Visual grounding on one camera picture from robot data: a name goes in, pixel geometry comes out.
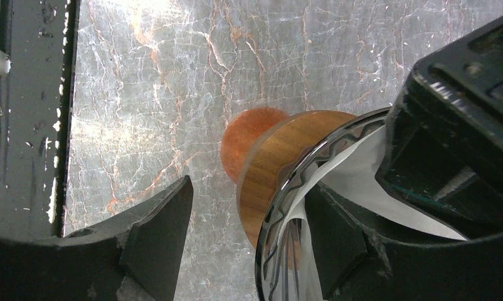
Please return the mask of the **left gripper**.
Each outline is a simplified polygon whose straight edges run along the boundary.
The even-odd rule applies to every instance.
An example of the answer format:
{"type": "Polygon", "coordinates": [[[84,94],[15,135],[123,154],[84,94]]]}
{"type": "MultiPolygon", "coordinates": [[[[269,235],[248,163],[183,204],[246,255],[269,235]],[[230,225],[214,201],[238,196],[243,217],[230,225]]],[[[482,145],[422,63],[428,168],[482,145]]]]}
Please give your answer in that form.
{"type": "Polygon", "coordinates": [[[503,16],[418,60],[376,180],[467,238],[503,232],[503,16]]]}

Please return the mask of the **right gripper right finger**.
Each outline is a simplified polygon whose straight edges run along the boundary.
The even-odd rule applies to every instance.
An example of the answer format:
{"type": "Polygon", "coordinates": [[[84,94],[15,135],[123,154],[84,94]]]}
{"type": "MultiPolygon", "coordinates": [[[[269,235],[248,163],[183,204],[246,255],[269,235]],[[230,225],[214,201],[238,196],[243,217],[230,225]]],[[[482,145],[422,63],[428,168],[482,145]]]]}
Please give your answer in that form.
{"type": "Polygon", "coordinates": [[[503,300],[503,233],[451,240],[315,185],[304,202],[326,300],[503,300]]]}

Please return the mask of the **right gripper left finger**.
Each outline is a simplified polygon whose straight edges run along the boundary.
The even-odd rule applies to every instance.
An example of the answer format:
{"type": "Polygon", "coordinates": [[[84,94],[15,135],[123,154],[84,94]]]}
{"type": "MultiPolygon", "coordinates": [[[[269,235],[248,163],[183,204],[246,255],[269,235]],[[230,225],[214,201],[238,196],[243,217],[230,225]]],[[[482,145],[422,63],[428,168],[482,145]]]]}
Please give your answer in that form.
{"type": "Polygon", "coordinates": [[[172,300],[193,194],[183,176],[66,237],[0,238],[0,300],[172,300]]]}

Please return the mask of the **white paper coffee filter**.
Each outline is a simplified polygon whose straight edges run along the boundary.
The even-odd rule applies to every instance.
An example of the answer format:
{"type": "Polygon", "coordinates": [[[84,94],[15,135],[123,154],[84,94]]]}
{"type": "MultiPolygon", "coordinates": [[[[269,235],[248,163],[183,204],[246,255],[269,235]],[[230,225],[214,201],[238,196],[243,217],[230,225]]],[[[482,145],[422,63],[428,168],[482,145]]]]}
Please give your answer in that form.
{"type": "Polygon", "coordinates": [[[376,171],[384,157],[384,127],[365,138],[354,154],[333,171],[335,188],[352,197],[356,204],[407,228],[451,240],[462,241],[463,234],[436,218],[422,213],[390,196],[376,181],[376,171]]]}

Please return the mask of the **amber glass carafe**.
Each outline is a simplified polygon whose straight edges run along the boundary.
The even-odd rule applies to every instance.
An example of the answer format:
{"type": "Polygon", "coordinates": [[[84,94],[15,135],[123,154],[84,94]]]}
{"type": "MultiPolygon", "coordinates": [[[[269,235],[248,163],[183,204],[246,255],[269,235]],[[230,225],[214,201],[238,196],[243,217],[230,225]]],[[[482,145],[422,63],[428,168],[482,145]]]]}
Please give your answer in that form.
{"type": "Polygon", "coordinates": [[[258,107],[242,112],[227,126],[221,140],[221,163],[234,183],[238,182],[245,157],[253,143],[268,129],[288,117],[280,109],[258,107]]]}

